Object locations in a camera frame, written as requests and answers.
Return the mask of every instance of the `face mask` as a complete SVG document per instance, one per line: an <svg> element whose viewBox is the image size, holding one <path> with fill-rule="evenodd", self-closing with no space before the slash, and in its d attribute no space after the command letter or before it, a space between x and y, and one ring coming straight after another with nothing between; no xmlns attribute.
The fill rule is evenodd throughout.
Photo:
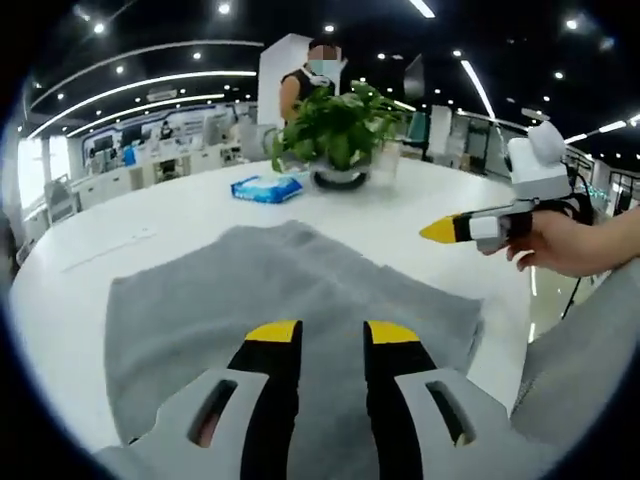
<svg viewBox="0 0 640 480"><path fill-rule="evenodd" d="M332 77L340 73L339 60L309 60L309 66L316 75Z"/></svg>

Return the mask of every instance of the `blue tissue package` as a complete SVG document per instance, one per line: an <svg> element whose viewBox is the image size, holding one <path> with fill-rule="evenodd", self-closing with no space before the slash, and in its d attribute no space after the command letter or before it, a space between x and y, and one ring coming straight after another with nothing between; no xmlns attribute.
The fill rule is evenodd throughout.
<svg viewBox="0 0 640 480"><path fill-rule="evenodd" d="M242 200L260 203L282 203L302 192L302 185L292 177L255 175L231 185L231 194Z"/></svg>

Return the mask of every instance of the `human hand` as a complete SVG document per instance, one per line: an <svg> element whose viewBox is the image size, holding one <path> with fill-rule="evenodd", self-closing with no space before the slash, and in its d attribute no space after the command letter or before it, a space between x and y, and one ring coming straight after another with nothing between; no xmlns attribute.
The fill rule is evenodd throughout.
<svg viewBox="0 0 640 480"><path fill-rule="evenodd" d="M507 260L526 252L518 260L519 271L535 266L570 277L602 273L608 268L599 251L600 235L598 227L582 225L561 213L534 212L531 233L505 245Z"/></svg>

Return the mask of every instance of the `ceiling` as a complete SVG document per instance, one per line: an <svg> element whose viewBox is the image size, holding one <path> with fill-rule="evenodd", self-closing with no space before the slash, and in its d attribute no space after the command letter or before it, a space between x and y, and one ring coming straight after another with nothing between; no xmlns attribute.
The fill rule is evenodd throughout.
<svg viewBox="0 0 640 480"><path fill-rule="evenodd" d="M227 15L218 11L222 1L229 3ZM349 59L343 80L366 77L397 100L405 100L405 68L423 54L429 82L426 97L410 102L418 108L423 103L453 100L454 108L486 114L460 64L467 59L498 118L529 125L531 120L523 116L522 108L540 110L568 138L640 114L640 55L633 49L637 39L635 25L628 21L633 15L630 2L425 1L436 18L425 18L411 0L82 0L52 30L33 67L26 104L39 115L25 133L48 116L122 85L196 71L257 71L265 47L288 33L318 36L327 24L335 26L332 35ZM570 19L577 22L575 30L567 26ZM104 25L102 33L94 32L97 23ZM126 52L205 40L256 45L182 45L142 52L51 90L83 69ZM456 49L462 52L461 58L452 55ZM199 59L193 57L196 52ZM377 58L379 53L386 54L385 60ZM117 73L118 66L122 73ZM564 79L555 78L558 71ZM257 77L169 83L184 88L184 96L225 93L225 101L234 101L257 95ZM69 118L81 125L98 118L97 110L105 116L135 107L135 98L142 97L144 102L149 88L109 96L79 108ZM64 98L58 99L59 93ZM60 133L66 122L61 119L44 133ZM640 157L636 157L640 125L596 134L573 145L596 158L604 155L614 166L640 171Z"/></svg>

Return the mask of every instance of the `gray cloth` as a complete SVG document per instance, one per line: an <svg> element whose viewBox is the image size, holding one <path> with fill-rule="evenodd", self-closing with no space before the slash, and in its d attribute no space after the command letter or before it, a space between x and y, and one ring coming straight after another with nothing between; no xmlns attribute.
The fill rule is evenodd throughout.
<svg viewBox="0 0 640 480"><path fill-rule="evenodd" d="M640 335L640 260L613 272L529 346L511 421L525 436L574 446L614 395Z"/></svg>
<svg viewBox="0 0 640 480"><path fill-rule="evenodd" d="M114 280L107 392L127 442L152 428L169 396L205 370L225 368L249 331L299 319L300 409L290 478L377 478L363 322L406 325L439 367L466 372L481 334L479 312L479 301L379 267L304 224L236 227L212 245Z"/></svg>

